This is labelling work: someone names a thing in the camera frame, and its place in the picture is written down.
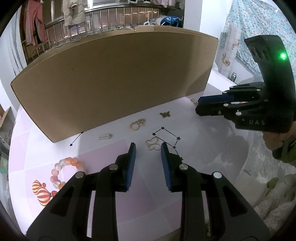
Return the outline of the person's right hand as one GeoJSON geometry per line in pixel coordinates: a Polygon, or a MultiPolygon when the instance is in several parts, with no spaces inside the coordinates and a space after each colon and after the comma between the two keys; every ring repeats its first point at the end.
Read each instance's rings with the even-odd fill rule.
{"type": "Polygon", "coordinates": [[[287,133],[263,132],[263,140],[267,148],[271,151],[283,146],[284,141],[292,142],[295,140],[295,123],[287,133]]]}

